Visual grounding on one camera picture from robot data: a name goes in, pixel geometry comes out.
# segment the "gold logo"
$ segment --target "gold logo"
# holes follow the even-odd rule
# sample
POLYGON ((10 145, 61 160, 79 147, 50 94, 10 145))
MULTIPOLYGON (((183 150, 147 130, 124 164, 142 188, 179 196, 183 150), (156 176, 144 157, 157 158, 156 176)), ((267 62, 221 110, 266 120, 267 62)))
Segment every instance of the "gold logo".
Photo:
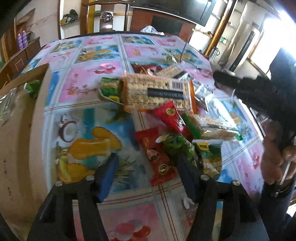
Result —
POLYGON ((174 108, 167 108, 165 110, 165 112, 168 114, 168 115, 174 115, 176 114, 176 110, 174 108))
POLYGON ((161 165, 159 165, 159 167, 158 167, 158 172, 161 174, 161 175, 164 175, 164 174, 166 174, 167 172, 168 172, 168 170, 169 170, 169 166, 168 165, 166 165, 166 164, 161 164, 161 165))

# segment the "hand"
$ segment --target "hand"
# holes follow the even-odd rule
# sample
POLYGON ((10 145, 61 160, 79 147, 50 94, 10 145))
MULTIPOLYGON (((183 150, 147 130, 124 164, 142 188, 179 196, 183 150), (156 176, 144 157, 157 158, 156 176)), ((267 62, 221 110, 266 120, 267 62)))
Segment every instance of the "hand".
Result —
POLYGON ((286 176, 291 179, 296 172, 296 146, 288 146, 281 154, 278 148, 278 140, 281 139, 281 129, 276 122, 270 122, 265 128, 266 137, 263 141, 264 153, 261 162, 261 172, 264 181, 271 185, 275 181, 280 181, 283 177, 281 165, 285 161, 291 161, 291 165, 286 176))

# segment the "chair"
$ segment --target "chair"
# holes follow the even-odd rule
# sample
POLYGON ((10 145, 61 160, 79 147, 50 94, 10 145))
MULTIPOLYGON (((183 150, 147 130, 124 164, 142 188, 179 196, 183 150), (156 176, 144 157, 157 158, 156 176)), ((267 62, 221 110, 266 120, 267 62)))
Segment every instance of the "chair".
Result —
POLYGON ((133 0, 98 0, 89 2, 89 0, 82 0, 81 3, 81 24, 80 34, 86 34, 87 30, 87 11, 88 7, 94 5, 101 5, 101 16, 100 16, 100 32, 109 32, 113 30, 113 16, 114 16, 114 5, 124 4, 126 5, 125 17, 124 17, 124 31, 127 31, 128 25, 128 12, 130 4, 134 3, 133 0))

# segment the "cardboard box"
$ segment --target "cardboard box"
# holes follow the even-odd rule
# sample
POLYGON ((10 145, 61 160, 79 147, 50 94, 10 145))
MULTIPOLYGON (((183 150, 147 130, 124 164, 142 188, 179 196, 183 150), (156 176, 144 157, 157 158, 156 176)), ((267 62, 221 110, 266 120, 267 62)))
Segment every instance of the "cardboard box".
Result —
POLYGON ((42 164, 42 129, 51 71, 44 64, 24 73, 0 90, 17 87, 10 119, 0 128, 0 212, 15 225, 32 223, 48 192, 42 164), (23 85, 42 81, 37 99, 23 85))

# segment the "red snack wrapper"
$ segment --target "red snack wrapper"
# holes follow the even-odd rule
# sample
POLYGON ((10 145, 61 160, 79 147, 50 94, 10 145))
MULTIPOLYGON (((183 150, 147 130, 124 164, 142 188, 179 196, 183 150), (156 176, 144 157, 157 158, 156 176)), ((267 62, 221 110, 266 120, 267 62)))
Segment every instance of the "red snack wrapper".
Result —
POLYGON ((185 122, 179 115, 173 101, 167 102, 161 107, 154 109, 154 113, 166 126, 171 127, 173 130, 181 133, 184 136, 187 135, 188 131, 185 122))
POLYGON ((136 132, 136 139, 145 149, 146 156, 152 166, 154 175, 150 180, 151 186, 172 180, 177 176, 175 170, 170 165, 170 159, 162 149, 161 144, 155 140, 159 137, 158 128, 150 128, 136 132))

